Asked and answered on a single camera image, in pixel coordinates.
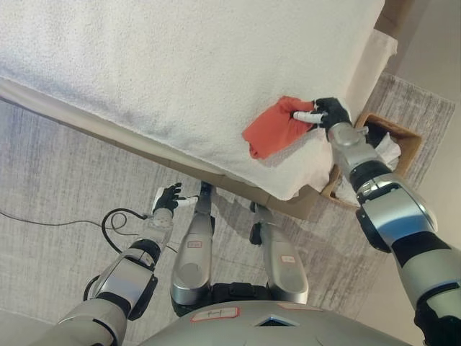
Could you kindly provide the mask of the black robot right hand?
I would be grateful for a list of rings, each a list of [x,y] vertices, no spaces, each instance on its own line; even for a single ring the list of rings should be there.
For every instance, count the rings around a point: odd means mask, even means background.
[[[291,117],[326,131],[338,123],[352,124],[346,106],[335,97],[316,99],[313,101],[312,110],[297,110],[291,113]]]

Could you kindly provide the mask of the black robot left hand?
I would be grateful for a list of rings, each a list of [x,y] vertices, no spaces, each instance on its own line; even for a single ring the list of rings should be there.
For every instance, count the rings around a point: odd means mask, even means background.
[[[160,187],[153,200],[152,213],[159,209],[167,209],[174,214],[177,208],[193,205],[198,202],[198,196],[181,196],[182,183],[177,182],[169,187]]]

